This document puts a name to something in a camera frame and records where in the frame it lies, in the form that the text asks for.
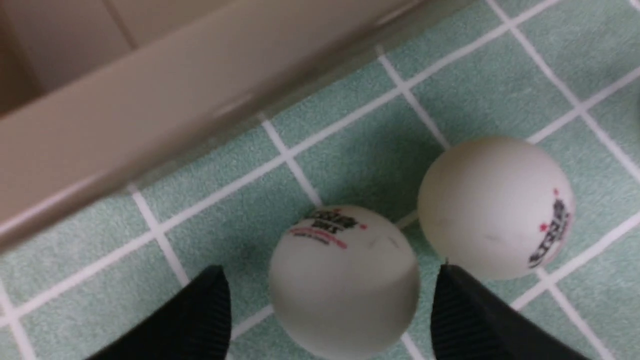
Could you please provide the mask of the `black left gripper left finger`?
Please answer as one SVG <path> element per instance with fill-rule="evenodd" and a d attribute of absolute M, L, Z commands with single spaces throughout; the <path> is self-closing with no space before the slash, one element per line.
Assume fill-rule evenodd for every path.
<path fill-rule="evenodd" d="M 210 265 L 92 360 L 224 360 L 233 330 L 230 286 Z"/>

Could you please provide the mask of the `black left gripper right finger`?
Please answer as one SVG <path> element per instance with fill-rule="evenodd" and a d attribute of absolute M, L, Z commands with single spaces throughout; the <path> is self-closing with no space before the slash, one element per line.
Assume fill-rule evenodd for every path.
<path fill-rule="evenodd" d="M 585 358 L 454 264 L 439 267 L 430 314 L 430 342 L 437 360 Z"/>

